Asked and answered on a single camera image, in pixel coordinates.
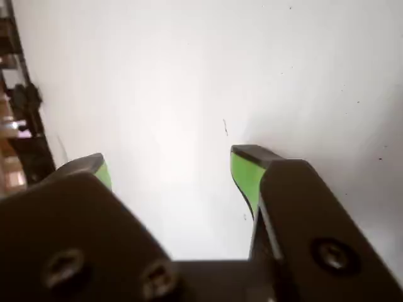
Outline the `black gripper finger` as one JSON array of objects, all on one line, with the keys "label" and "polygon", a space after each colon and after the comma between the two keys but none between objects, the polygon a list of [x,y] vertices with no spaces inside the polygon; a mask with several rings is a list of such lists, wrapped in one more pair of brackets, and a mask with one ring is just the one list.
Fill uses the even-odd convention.
[{"label": "black gripper finger", "polygon": [[95,176],[1,201],[2,301],[180,301],[176,266]]},{"label": "black gripper finger", "polygon": [[259,145],[233,145],[230,173],[254,221],[249,256],[274,301],[401,301],[402,289],[316,170]]}]

